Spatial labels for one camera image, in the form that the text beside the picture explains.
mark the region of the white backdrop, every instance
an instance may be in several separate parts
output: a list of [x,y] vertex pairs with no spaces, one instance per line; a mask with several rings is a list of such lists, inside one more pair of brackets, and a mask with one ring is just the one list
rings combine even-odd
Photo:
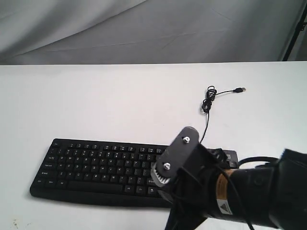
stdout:
[[0,63],[277,61],[305,3],[4,0],[0,1]]

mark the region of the bolt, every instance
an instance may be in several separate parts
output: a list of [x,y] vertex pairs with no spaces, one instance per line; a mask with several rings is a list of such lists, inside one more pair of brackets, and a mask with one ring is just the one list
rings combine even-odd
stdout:
[[171,164],[170,163],[165,163],[164,165],[165,170],[170,170],[171,169]]
[[190,142],[190,138],[189,137],[184,137],[183,138],[183,142],[188,144]]

